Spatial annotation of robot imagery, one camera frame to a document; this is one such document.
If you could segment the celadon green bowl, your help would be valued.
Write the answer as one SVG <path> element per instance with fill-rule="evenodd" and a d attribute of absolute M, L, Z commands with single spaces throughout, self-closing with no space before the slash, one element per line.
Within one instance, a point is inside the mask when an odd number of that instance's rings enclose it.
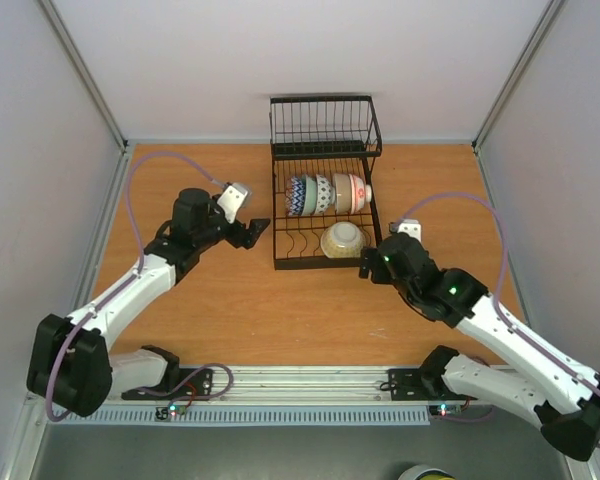
<path fill-rule="evenodd" d="M 302 176 L 302 180 L 305 186 L 305 198 L 302 210 L 302 216 L 310 216 L 313 215 L 318 200 L 318 187 L 317 181 L 314 177 L 304 174 Z"/>

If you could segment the blue chevron bowl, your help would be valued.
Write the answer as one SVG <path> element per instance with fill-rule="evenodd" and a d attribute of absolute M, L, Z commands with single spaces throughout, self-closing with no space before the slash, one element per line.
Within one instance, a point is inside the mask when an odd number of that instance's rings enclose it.
<path fill-rule="evenodd" d="M 302 178 L 292 176 L 287 180 L 285 205 L 289 216 L 299 216 L 304 209 L 306 185 Z"/>

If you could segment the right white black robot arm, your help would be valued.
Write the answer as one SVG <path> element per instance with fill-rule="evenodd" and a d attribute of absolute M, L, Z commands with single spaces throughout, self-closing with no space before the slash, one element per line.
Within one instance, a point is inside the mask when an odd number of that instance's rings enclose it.
<path fill-rule="evenodd" d="M 513 373 L 439 345 L 418 369 L 431 399 L 482 400 L 540 430 L 563 455 L 588 461 L 600 447 L 600 372 L 561 352 L 519 321 L 468 272 L 440 269 L 420 241 L 394 233 L 361 253 L 359 275 L 393 286 L 412 310 L 487 347 Z"/>

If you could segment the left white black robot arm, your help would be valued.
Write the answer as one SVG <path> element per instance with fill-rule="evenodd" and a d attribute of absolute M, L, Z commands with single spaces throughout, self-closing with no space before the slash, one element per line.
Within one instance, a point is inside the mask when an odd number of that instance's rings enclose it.
<path fill-rule="evenodd" d="M 111 347 L 153 301 L 191 272 L 204 252 L 221 242 L 244 249 L 256 244 L 270 221 L 238 220 L 250 196 L 241 183 L 228 183 L 217 195 L 182 190 L 171 218 L 120 279 L 67 316 L 50 314 L 39 323 L 26 386 L 44 399 L 50 421 L 70 413 L 87 417 L 111 395 L 136 390 L 169 398 L 184 386 L 176 355 L 152 345 L 112 355 Z M 64 414 L 55 413 L 57 406 Z"/>

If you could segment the red dotted upturned bowl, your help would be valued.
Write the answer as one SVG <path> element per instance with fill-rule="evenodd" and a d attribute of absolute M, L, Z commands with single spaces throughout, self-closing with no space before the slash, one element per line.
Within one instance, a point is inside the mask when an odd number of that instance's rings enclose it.
<path fill-rule="evenodd" d="M 318 200 L 315 215 L 324 214 L 334 203 L 333 195 L 334 190 L 331 182 L 327 177 L 321 174 L 316 175 L 317 187 L 318 187 Z"/>

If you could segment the orange floral patterned bowl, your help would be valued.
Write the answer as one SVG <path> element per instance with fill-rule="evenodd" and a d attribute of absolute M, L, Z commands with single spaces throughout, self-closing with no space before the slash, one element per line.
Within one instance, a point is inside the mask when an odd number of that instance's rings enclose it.
<path fill-rule="evenodd" d="M 361 211 L 366 204 L 372 200 L 373 191 L 372 187 L 368 185 L 362 178 L 353 176 L 353 193 L 355 194 L 354 201 L 352 202 L 353 212 L 357 213 Z"/>

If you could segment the yellow dotted bowl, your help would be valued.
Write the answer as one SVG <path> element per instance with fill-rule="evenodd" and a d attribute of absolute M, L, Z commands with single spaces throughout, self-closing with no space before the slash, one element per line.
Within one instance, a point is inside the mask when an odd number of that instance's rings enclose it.
<path fill-rule="evenodd" d="M 364 246 L 362 230 L 351 222 L 336 222 L 320 238 L 320 248 L 329 259 L 358 258 Z"/>

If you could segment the black wire dish rack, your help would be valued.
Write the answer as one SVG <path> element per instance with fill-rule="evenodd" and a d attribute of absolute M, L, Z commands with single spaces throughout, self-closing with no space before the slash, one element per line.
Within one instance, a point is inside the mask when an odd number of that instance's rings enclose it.
<path fill-rule="evenodd" d="M 358 252 L 330 252 L 327 235 L 341 227 L 362 247 L 381 239 L 372 172 L 383 142 L 372 97 L 273 96 L 269 126 L 275 269 L 357 266 Z"/>

